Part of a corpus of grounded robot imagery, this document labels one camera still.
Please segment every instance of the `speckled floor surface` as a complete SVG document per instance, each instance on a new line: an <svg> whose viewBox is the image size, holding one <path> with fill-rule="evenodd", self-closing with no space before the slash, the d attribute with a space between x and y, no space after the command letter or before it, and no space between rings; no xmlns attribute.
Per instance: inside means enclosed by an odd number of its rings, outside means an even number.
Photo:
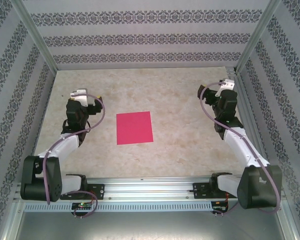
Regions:
<svg viewBox="0 0 300 240"><path fill-rule="evenodd" d="M59 138L70 92L102 96L103 122L61 163L63 174L94 178L240 174L242 168L203 113L200 84L226 78L224 67L67 70L57 73L36 154ZM117 145L116 114L150 111L154 142ZM90 116L91 125L101 114Z"/></svg>

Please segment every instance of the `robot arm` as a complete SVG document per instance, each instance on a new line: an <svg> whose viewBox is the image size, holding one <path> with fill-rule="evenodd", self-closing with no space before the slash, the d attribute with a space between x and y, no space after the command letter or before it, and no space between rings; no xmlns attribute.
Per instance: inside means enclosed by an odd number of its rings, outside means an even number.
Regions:
<svg viewBox="0 0 300 240"><path fill-rule="evenodd" d="M279 193L282 186L282 171L277 165L270 165L261 156L248 139L244 126L235 116L237 93L233 91L234 85L234 81L226 79L218 91L206 89L202 99L205 99L206 104L212 106L216 121L240 134L238 135L217 123L214 124L215 131L233 150L244 171L241 178L226 172L214 173L210 179L210 189L212 192L224 191L232 194L238 198L238 202L244 209L275 207L277 205L275 191L255 156L270 173ZM204 86L200 86L199 98L204 88Z"/></svg>
<svg viewBox="0 0 300 240"><path fill-rule="evenodd" d="M63 194L77 190L85 191L88 186L86 176L78 174L61 176L60 171L60 163L83 143L87 132L68 138L66 136L86 129L86 124L90 125L89 115L100 113L103 108L99 101L89 102L87 96L76 96L76 94L87 94L87 90L78 89L70 94L66 105L67 119L63 122L60 135L60 139L64 140L53 148L46 162L49 196L53 202ZM20 195L24 200L46 200L44 180L36 175L43 171L43 159L47 151L37 156L28 156L24 160L20 190Z"/></svg>

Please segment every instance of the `metal enclosure wall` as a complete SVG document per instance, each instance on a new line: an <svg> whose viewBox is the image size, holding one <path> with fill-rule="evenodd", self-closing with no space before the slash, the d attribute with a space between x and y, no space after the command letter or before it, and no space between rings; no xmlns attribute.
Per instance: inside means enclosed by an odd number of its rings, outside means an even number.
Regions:
<svg viewBox="0 0 300 240"><path fill-rule="evenodd" d="M24 0L60 70L234 67L269 0Z"/></svg>
<svg viewBox="0 0 300 240"><path fill-rule="evenodd" d="M300 0L282 0L239 73L300 233Z"/></svg>
<svg viewBox="0 0 300 240"><path fill-rule="evenodd" d="M8 0L0 0L0 225L34 152L54 76Z"/></svg>

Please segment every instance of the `ventilation slots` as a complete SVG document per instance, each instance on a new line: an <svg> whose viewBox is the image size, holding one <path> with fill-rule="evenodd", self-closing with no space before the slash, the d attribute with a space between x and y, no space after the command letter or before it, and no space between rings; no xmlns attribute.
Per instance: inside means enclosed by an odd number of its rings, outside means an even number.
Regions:
<svg viewBox="0 0 300 240"><path fill-rule="evenodd" d="M69 212L71 202L26 203L25 212ZM210 201L191 202L100 202L98 212L182 212L182 211L211 211Z"/></svg>

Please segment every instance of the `pink square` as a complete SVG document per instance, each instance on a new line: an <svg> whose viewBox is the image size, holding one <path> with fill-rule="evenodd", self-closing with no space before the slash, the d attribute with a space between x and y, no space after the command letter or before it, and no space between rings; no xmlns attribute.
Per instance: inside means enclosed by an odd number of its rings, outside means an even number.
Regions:
<svg viewBox="0 0 300 240"><path fill-rule="evenodd" d="M154 141L149 111L116 115L116 144L140 144Z"/></svg>

